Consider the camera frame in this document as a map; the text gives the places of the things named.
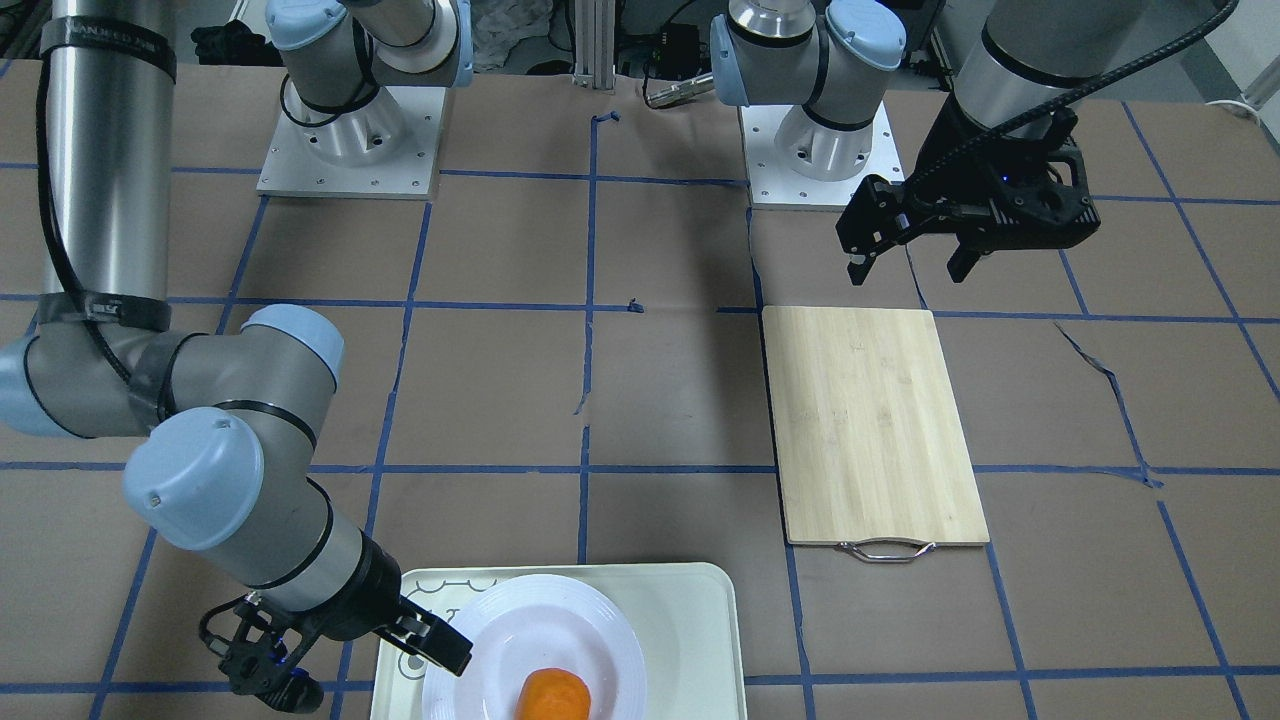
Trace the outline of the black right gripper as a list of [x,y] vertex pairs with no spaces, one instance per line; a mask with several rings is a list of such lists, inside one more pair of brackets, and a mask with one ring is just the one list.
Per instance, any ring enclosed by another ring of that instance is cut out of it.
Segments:
[[323,702],[320,683],[300,666],[315,643],[369,633],[453,676],[472,659],[468,638],[401,593],[398,562],[371,539],[362,542],[352,578],[316,609],[291,611],[266,597],[243,597],[210,609],[198,625],[233,693],[288,714],[311,714]]

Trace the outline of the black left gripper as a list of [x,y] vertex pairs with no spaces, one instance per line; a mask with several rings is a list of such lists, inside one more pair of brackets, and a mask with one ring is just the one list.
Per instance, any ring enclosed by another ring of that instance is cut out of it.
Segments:
[[1092,236],[1101,218],[1073,138],[1078,117],[1068,108],[1046,120],[1037,137],[998,135],[936,169],[984,129],[960,106],[943,106],[911,176],[900,184],[865,177],[837,220],[850,282],[864,286],[876,258],[922,234],[955,237],[946,270],[956,284],[986,254],[1070,249]]

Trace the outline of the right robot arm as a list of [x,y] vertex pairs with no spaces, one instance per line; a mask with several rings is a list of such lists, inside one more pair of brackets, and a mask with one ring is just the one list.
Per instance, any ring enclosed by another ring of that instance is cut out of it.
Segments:
[[247,591],[198,623],[234,693],[311,714],[324,693],[302,657],[367,634],[461,676],[472,642],[402,594],[398,562],[308,477],[340,332],[289,304],[236,334],[172,328],[173,17],[161,1],[58,1],[44,24],[35,142],[51,275],[36,332],[3,350],[3,421],[142,439],[128,505]]

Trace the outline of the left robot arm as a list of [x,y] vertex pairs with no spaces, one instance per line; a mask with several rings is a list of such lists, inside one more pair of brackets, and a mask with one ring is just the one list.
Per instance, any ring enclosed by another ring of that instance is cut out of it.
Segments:
[[[923,234],[952,234],[951,279],[992,252],[1062,250],[1101,225],[1073,133],[1084,97],[1201,41],[1225,1],[1184,35],[1121,65],[1114,58],[1147,1],[998,1],[901,183],[872,174],[836,224],[847,273]],[[797,173],[851,176],[906,53],[878,1],[731,1],[710,23],[716,92],[730,106],[788,109],[778,150]]]

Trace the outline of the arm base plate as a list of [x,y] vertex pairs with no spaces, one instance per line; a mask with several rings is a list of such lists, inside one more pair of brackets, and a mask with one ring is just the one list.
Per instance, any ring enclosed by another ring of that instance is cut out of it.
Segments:
[[384,87],[357,111],[323,124],[292,83],[256,190],[297,199],[429,200],[451,91]]
[[745,106],[739,118],[755,210],[842,211],[867,176],[905,181],[884,104],[849,132],[818,126],[799,106]]

